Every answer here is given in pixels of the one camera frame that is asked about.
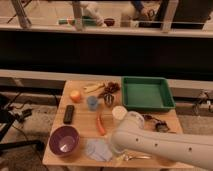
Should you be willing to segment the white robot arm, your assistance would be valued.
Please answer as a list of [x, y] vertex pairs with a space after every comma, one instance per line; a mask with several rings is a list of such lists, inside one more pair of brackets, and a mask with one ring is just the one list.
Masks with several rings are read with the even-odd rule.
[[125, 115], [109, 144], [115, 154], [133, 150], [213, 171], [213, 136], [147, 131], [138, 112]]

